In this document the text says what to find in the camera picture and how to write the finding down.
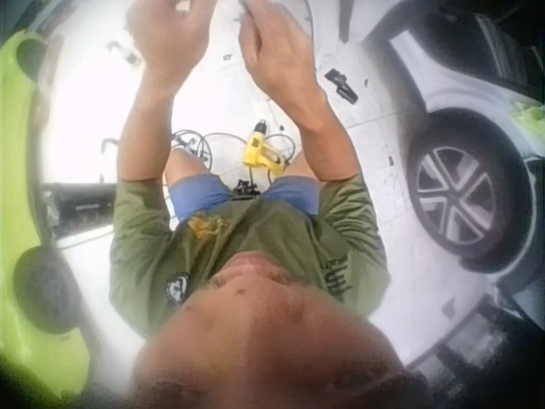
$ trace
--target white car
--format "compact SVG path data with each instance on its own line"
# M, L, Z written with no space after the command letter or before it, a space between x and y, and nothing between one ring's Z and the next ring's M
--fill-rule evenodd
M415 212L465 269L496 274L516 299L543 271L545 136L519 121L543 106L542 55L485 15L435 3L308 0L318 64L339 41L373 37L393 51L430 117L399 141ZM526 313L543 328L542 308Z

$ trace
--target olive green t-shirt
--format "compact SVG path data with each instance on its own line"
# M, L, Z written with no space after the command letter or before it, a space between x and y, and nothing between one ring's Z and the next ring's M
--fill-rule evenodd
M367 315L389 276L364 178L332 182L309 217L283 200L232 201L193 216L174 232L162 187L119 182L114 213L111 299L144 337L239 252L263 251L289 274Z

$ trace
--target blue shorts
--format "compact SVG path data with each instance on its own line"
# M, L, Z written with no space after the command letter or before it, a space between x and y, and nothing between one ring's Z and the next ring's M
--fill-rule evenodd
M319 196L318 181L309 177L286 176L278 178L261 197L284 200L309 216L317 216ZM170 199L180 222L199 211L212 210L233 198L233 193L220 177L211 174L186 177L170 189Z

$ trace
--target tile floor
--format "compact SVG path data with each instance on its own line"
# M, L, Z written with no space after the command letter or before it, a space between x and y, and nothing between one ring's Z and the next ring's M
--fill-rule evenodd
M52 95L51 121L43 137L46 181L97 182L101 175L106 181L115 181L115 147L102 154L100 144L104 138L119 138L141 67L133 68L116 52L108 53L106 45L124 36L123 18L129 4L130 0L86 2L61 29L66 46ZM237 41L239 12L235 0L219 6L209 53L176 98L173 129L202 134L230 132L245 138L259 120L266 119L271 133L283 126L299 146L301 138L295 126L244 70ZM303 24L307 21L304 14L297 18ZM361 44L339 46L319 65L320 82L357 149L387 248L392 284L371 321L387 334L402 361L409 363L459 322L488 291L489 284L485 278L464 271L455 257L432 242L416 219L399 145L406 119L416 104L402 87L396 85L394 93L389 90L397 78L385 78L372 50ZM335 86L324 79L333 67L347 75L359 94L356 105L340 98ZM277 143L279 149L289 148L287 142ZM233 186L239 178L247 179L242 144L219 136L211 138L210 144L215 157L213 171L225 183ZM267 186L264 175L256 178L261 189ZM143 340L109 303L111 228L90 237L103 234L106 236L83 245L73 246L82 237L66 239L59 247L66 248L64 254L100 339L96 378L122 390ZM441 312L448 302L454 303L455 313L450 318Z

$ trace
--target circular patch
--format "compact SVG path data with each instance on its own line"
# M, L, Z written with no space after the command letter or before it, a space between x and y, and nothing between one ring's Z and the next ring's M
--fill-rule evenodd
M189 276L187 274L178 274L167 281L164 292L169 304L182 305L186 301L188 283Z

